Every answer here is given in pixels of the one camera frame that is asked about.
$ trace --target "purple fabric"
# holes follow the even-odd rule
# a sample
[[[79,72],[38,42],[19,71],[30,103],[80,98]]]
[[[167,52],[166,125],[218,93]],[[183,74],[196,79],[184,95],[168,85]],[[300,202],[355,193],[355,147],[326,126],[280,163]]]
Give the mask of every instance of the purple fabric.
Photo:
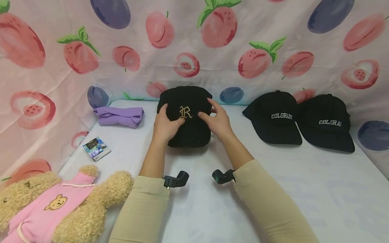
[[[93,112],[99,116],[100,125],[122,124],[131,128],[137,128],[143,119],[144,111],[142,107],[134,108],[114,108],[98,107]]]

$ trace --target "peach print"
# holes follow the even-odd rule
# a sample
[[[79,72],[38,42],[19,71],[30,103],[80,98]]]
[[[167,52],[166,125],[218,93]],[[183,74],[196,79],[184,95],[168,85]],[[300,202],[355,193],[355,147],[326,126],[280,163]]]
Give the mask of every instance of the peach print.
[[[149,82],[146,87],[147,94],[154,98],[159,98],[165,90],[167,90],[166,86],[159,82]]]
[[[169,12],[166,16],[161,12],[152,12],[146,19],[147,37],[152,46],[161,49],[168,47],[174,39],[174,27],[168,19]]]
[[[0,53],[20,67],[42,67],[46,59],[42,42],[27,23],[8,12],[9,6],[9,1],[0,6]]]
[[[33,90],[23,90],[11,96],[11,109],[20,115],[18,124],[28,130],[39,129],[54,118],[54,102],[44,94]]]
[[[362,60],[343,71],[340,80],[352,89],[367,89],[378,79],[380,65],[375,60]]]
[[[118,46],[112,50],[112,58],[125,71],[136,72],[140,67],[139,54],[128,46]]]
[[[57,40],[65,44],[63,55],[68,65],[79,74],[89,73],[98,68],[99,51],[89,42],[85,27],[78,29],[77,35],[66,35]]]
[[[254,48],[246,51],[239,59],[239,74],[246,79],[262,74],[271,63],[277,60],[277,50],[282,47],[285,39],[286,37],[282,37],[271,45],[265,42],[249,42]]]
[[[239,4],[240,0],[205,1],[205,3],[207,6],[197,22],[197,28],[201,27],[204,44],[210,48],[228,45],[238,28],[238,19],[232,7]]]
[[[5,186],[48,171],[51,171],[51,166],[46,160],[31,159],[16,169],[9,178],[6,178]]]
[[[190,78],[200,72],[200,63],[193,54],[183,52],[177,56],[177,61],[173,68],[178,75]]]
[[[343,40],[344,50],[354,51],[372,43],[384,32],[388,18],[389,16],[378,13],[356,23]]]
[[[314,97],[316,94],[316,91],[314,89],[304,89],[297,91],[293,94],[293,97],[296,99],[297,103],[300,104],[303,101],[306,101],[307,99],[310,99]]]
[[[299,77],[312,67],[314,63],[314,55],[308,51],[301,51],[290,56],[282,66],[281,72],[287,78]]]
[[[86,135],[88,135],[88,133],[89,133],[88,131],[81,131],[73,135],[72,141],[70,143],[72,145],[72,148],[76,149],[84,140]]]

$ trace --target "hand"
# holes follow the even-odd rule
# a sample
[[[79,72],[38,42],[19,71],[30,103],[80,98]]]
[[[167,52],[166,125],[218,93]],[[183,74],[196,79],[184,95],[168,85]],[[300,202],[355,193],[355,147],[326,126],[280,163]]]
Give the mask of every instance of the hand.
[[[162,143],[168,143],[169,140],[177,133],[178,128],[185,123],[184,118],[178,118],[178,120],[170,121],[166,116],[167,107],[168,104],[164,104],[159,110],[157,116],[155,116],[154,132],[152,134],[153,140]]]
[[[216,113],[215,117],[211,117],[204,112],[199,112],[198,116],[207,123],[209,129],[217,136],[219,140],[225,137],[234,135],[232,131],[230,119],[227,112],[216,101],[208,98],[208,102],[213,106],[212,113]]]

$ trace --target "white table surface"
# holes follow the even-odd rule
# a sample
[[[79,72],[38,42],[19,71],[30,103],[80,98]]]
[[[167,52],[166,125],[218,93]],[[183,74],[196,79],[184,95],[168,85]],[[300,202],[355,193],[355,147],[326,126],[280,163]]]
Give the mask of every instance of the white table surface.
[[[99,136],[112,150],[94,162],[80,146],[60,171],[71,179],[86,164],[100,169],[97,184],[118,170],[137,176],[147,148],[157,102],[116,100],[112,107],[143,107],[145,117],[137,129],[96,124],[82,144]],[[322,243],[389,242],[389,182],[356,146],[353,154],[327,151],[310,145],[274,146],[264,143],[244,106],[224,106],[231,126],[264,168],[293,197]],[[166,154],[165,174],[189,173],[185,187],[171,189],[160,232],[163,243],[267,242],[233,186],[218,185],[211,174],[231,169],[217,139],[200,149],[172,149]],[[121,205],[107,212],[106,230],[98,242],[108,242]]]

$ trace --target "black baseball cap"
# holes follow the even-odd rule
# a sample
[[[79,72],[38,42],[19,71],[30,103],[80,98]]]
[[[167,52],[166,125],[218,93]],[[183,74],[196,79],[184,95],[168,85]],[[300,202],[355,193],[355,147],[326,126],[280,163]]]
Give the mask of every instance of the black baseball cap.
[[[295,98],[277,90],[256,98],[242,113],[264,142],[301,145],[303,141],[295,123],[297,112]]]
[[[185,123],[169,141],[168,146],[198,148],[209,143],[211,131],[205,121],[197,116],[200,111],[211,114],[212,105],[207,98],[212,98],[212,95],[204,88],[197,86],[179,86],[161,93],[157,113],[167,103],[166,115],[169,120],[185,118]]]
[[[355,151],[346,105],[331,94],[318,95],[299,104],[297,124],[305,140],[314,146]]]

